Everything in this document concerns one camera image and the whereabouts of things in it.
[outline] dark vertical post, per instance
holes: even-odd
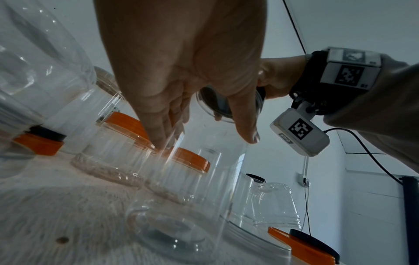
[[[419,184],[414,177],[402,177],[405,202],[409,264],[419,264]]]

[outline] gray sleeve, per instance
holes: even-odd
[[[324,117],[330,126],[357,130],[365,139],[419,173],[419,64],[381,56],[374,87]]]

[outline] qr code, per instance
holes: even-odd
[[[363,67],[342,65],[336,76],[335,84],[357,86],[363,71]]]
[[[313,130],[313,128],[302,119],[298,119],[298,121],[296,121],[288,130],[290,130],[298,139],[302,140]]]
[[[278,134],[284,141],[286,141],[289,145],[293,144],[293,142],[283,133]]]
[[[344,49],[342,60],[347,62],[365,62],[365,52]]]

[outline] hand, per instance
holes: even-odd
[[[240,136],[258,142],[254,88],[266,0],[96,0],[120,90],[150,140],[164,147],[207,84],[227,96]]]
[[[262,59],[258,86],[264,86],[266,99],[287,96],[300,79],[306,66],[306,57]]]

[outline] orange plastic lid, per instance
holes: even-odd
[[[294,237],[279,229],[270,227],[268,234],[289,245],[292,255],[310,265],[334,265],[335,258],[330,254]]]
[[[211,163],[202,156],[180,147],[176,150],[176,153],[173,155],[173,159],[190,168],[206,173],[208,172],[211,166]]]
[[[37,155],[55,155],[64,145],[64,142],[49,140],[37,135],[25,133],[16,137],[14,142],[24,145]]]
[[[121,112],[113,112],[109,116],[109,118],[105,120],[105,123],[117,125],[141,136],[144,139],[150,140],[147,136],[147,133],[145,132],[143,125],[139,120]]]

